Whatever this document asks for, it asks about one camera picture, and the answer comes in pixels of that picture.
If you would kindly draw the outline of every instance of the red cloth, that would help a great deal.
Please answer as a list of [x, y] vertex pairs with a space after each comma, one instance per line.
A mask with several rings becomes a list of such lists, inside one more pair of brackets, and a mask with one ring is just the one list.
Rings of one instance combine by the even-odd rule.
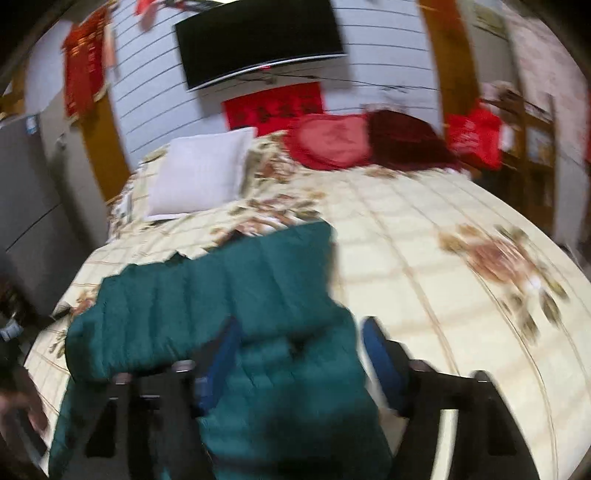
[[293, 159], [314, 170], [364, 166], [371, 156], [365, 115], [306, 115], [283, 141]]
[[263, 90], [223, 103], [230, 130], [257, 127], [259, 136], [284, 130], [307, 113], [323, 113], [320, 83], [298, 83]]
[[142, 15], [155, 0], [138, 0], [135, 4], [134, 15]]
[[404, 113], [380, 110], [369, 114], [369, 145], [373, 161], [392, 170], [458, 168], [431, 125]]
[[142, 14], [142, 18], [140, 18], [138, 22], [142, 32], [147, 32], [152, 29], [154, 23], [156, 22], [158, 8], [159, 6], [157, 3], [151, 3], [146, 7], [144, 13]]
[[449, 115], [449, 148], [476, 168], [499, 170], [502, 166], [499, 136], [502, 120], [478, 105], [468, 116]]
[[66, 116], [88, 113], [105, 91], [103, 44], [109, 10], [101, 7], [84, 23], [74, 25], [64, 40]]

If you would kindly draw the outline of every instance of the red poster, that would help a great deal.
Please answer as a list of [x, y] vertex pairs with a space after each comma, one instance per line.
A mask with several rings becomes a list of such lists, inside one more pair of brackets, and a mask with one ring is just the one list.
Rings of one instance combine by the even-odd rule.
[[294, 118], [307, 113], [324, 113], [319, 82], [263, 90], [223, 105], [230, 130], [257, 127], [259, 136], [286, 129]]

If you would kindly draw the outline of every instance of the red decoration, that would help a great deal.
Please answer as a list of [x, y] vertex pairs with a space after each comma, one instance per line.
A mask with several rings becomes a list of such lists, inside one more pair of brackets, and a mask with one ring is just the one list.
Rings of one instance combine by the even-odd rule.
[[502, 120], [478, 105], [468, 116], [449, 115], [448, 145], [462, 161], [476, 168], [499, 170], [502, 166], [499, 136]]
[[135, 15], [142, 15], [154, 0], [138, 0], [135, 4]]
[[324, 112], [319, 82], [263, 90], [233, 98], [223, 105], [231, 130], [257, 127], [259, 136], [284, 130], [307, 113]]
[[84, 23], [73, 26], [64, 40], [64, 97], [68, 118], [88, 113], [106, 92], [103, 46], [108, 21], [109, 10], [101, 7]]

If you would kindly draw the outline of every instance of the striped wall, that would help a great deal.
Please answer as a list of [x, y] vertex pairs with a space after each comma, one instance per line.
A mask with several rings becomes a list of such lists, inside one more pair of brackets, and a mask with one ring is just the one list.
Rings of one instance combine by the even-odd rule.
[[[277, 67], [274, 71], [324, 79], [324, 104], [329, 112], [359, 112], [364, 103], [396, 102], [404, 104], [411, 115], [440, 128], [438, 81], [415, 1], [332, 0], [332, 4], [348, 56]], [[188, 92], [173, 25], [190, 14], [162, 9], [152, 30], [142, 33], [133, 14], [135, 0], [122, 0], [120, 5], [114, 15], [118, 69], [112, 101], [132, 167], [146, 153], [175, 137], [227, 130], [221, 106], [225, 100], [313, 81], [280, 77], [275, 85], [268, 86], [232, 79]], [[243, 76], [253, 77], [257, 74]], [[409, 88], [386, 92], [380, 85]]]

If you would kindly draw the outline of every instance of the dark red cushion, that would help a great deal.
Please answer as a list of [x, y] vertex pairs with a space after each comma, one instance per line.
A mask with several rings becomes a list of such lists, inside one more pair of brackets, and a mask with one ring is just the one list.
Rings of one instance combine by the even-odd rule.
[[383, 167], [402, 171], [459, 168], [456, 156], [431, 125], [413, 116], [390, 110], [370, 113], [368, 133], [373, 162]]

